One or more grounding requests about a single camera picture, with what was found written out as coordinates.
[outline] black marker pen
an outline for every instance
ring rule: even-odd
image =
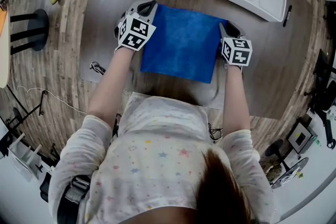
[[[287,11],[286,19],[283,21],[283,27],[286,27],[286,25],[287,25],[287,21],[288,21],[288,18],[289,18],[289,15],[290,15],[291,11],[292,11],[292,5],[290,5],[290,6],[288,7],[288,11]]]

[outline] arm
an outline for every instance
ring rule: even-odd
[[[88,114],[102,119],[111,128],[114,126],[132,57],[133,51],[128,48],[116,51],[89,103]]]
[[[243,76],[237,66],[228,65],[223,110],[223,135],[250,130],[250,115],[244,93]]]
[[[92,96],[82,127],[61,152],[49,187],[49,209],[55,222],[59,202],[72,179],[91,176],[105,159],[132,56],[133,51],[126,48],[116,51]]]
[[[270,223],[274,199],[268,180],[259,165],[259,153],[253,148],[250,117],[243,78],[237,66],[228,66],[223,112],[223,135],[219,146],[230,160],[232,173],[245,193],[255,218]]]

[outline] sleeve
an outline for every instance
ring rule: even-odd
[[[227,154],[233,175],[258,222],[271,223],[275,210],[273,192],[259,165],[260,155],[253,148],[250,130],[228,134],[219,146]]]
[[[106,156],[112,129],[103,120],[88,115],[82,127],[68,140],[62,150],[49,186],[49,210],[57,222],[57,209],[65,188],[78,175],[91,176]]]

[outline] white pajama shirt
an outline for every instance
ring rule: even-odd
[[[252,146],[250,130],[214,145],[207,116],[180,101],[132,95],[111,144],[112,129],[88,115],[61,152],[49,188],[56,222],[65,188],[77,175],[92,176],[77,223],[120,223],[147,210],[178,206],[196,209],[195,191],[212,149],[231,169],[260,223],[270,223],[274,201]]]

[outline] wooden floor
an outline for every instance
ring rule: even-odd
[[[314,82],[312,68],[320,48],[331,53],[331,42],[327,40],[327,26],[322,16],[325,14],[324,0],[307,0],[313,7],[313,24],[309,48],[300,80],[281,120],[251,117],[254,146],[260,153],[278,138],[284,138],[292,128],[296,117],[303,115],[309,99],[303,96]],[[51,6],[50,0],[11,0],[12,15],[31,13],[43,8],[49,15],[50,32],[46,48],[41,52],[26,50],[12,57],[10,63],[9,85],[15,91],[17,86],[27,89],[41,87],[51,91],[75,108],[85,111],[95,83],[79,79],[79,49],[82,24],[87,0],[61,0],[59,5]],[[24,23],[12,24],[13,33],[24,30]],[[27,93],[23,88],[17,90],[19,100],[29,110],[38,104],[41,90]],[[125,92],[123,104],[130,92]],[[13,107],[18,104],[7,89],[0,89],[0,116],[5,120],[12,118]],[[45,114],[34,113],[20,130],[26,133],[26,142],[32,147],[42,144],[41,152],[49,156],[52,143],[61,150],[67,139],[81,126],[84,113],[75,111],[49,94],[43,105]],[[213,127],[221,125],[221,111],[206,109]]]

